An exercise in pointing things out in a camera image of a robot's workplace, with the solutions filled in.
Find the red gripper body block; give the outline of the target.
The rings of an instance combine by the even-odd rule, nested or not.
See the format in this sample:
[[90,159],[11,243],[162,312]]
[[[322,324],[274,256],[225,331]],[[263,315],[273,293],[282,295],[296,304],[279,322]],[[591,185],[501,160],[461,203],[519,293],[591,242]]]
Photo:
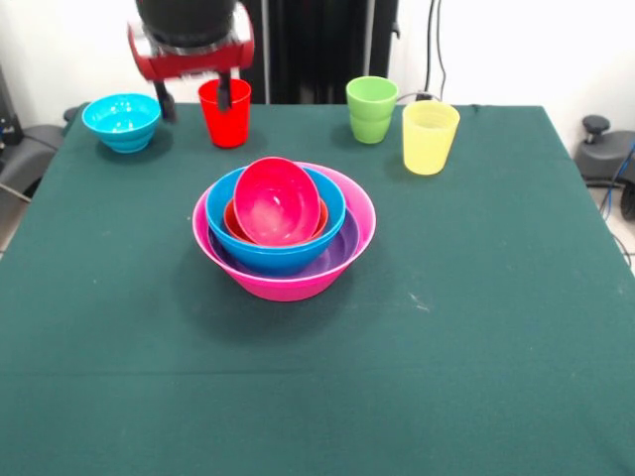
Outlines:
[[136,7],[140,22],[128,25],[128,43],[149,81],[252,63],[253,27],[240,2],[138,2]]

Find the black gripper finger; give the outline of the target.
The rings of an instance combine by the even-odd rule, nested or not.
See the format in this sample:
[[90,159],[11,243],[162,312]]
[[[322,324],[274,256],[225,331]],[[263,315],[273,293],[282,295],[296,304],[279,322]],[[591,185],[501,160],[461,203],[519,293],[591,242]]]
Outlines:
[[157,100],[160,104],[163,120],[166,122],[176,122],[177,113],[173,95],[168,91],[163,81],[154,81]]
[[220,72],[218,74],[216,104],[220,112],[226,112],[232,106],[231,71]]

